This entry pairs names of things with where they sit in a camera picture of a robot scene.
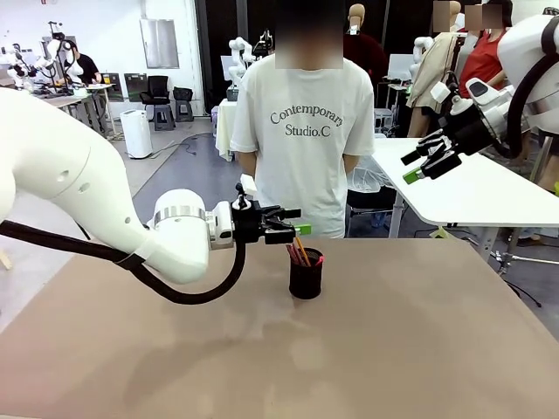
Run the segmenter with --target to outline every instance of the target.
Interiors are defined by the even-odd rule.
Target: black cup
[[[305,248],[309,266],[296,264],[291,260],[289,273],[289,292],[297,299],[315,299],[321,295],[322,265],[319,262],[322,253],[316,249]]]

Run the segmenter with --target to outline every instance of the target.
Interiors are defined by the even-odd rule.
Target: tabletop
[[[43,419],[557,418],[559,346],[468,244],[308,240],[322,294],[293,299],[284,246],[176,306],[75,257],[0,335],[0,414]],[[221,282],[233,251],[214,251]]]
[[[46,103],[49,103],[55,107],[65,107],[70,106],[75,103],[79,103],[84,99],[87,99],[89,95],[86,97],[80,96],[60,96],[58,98],[51,98],[51,99],[43,99]]]
[[[462,164],[437,180],[408,185],[404,166],[417,139],[376,139],[373,158],[424,222],[479,227],[559,227],[559,198],[483,155],[460,155]]]

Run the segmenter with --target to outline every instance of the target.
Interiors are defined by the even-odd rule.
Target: person's arm
[[[375,92],[369,75],[363,72],[362,101],[356,109],[357,118],[349,132],[343,150],[343,165],[346,173],[351,172],[362,155],[372,155],[375,143]]]
[[[353,172],[359,163],[358,155],[343,155],[343,166],[346,169],[346,174]]]
[[[235,152],[243,172],[255,177],[259,145],[254,125],[254,100],[249,93],[249,85],[250,74],[247,73],[238,87],[237,110],[235,113],[233,136],[231,138],[231,150]]]
[[[95,62],[89,58],[88,60],[90,62],[91,65],[91,71],[92,73],[95,75],[95,79],[92,79],[91,81],[100,83],[101,82],[101,73],[99,72],[99,68],[97,68],[97,65],[95,64]]]
[[[505,74],[505,72],[501,71],[499,74],[489,80],[488,85],[490,85],[491,87],[498,86],[500,83],[505,81],[506,78],[507,75]]]
[[[236,152],[238,163],[243,168],[243,173],[249,176],[256,176],[256,152],[239,153]]]

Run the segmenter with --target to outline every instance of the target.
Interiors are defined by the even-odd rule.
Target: pencil
[[[300,248],[300,252],[303,254],[303,257],[305,258],[305,263],[307,264],[308,267],[310,267],[311,263],[308,260],[308,256],[307,253],[305,252],[305,248],[303,247],[303,243],[300,242],[300,238],[296,237],[295,240],[297,240],[297,245]]]

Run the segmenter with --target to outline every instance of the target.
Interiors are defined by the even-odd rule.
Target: mannequin head
[[[459,2],[433,2],[433,31],[449,32],[456,23],[462,5]]]
[[[363,22],[365,21],[365,6],[362,4],[354,4],[349,8],[348,15],[349,27],[357,26],[357,29],[361,29]]]

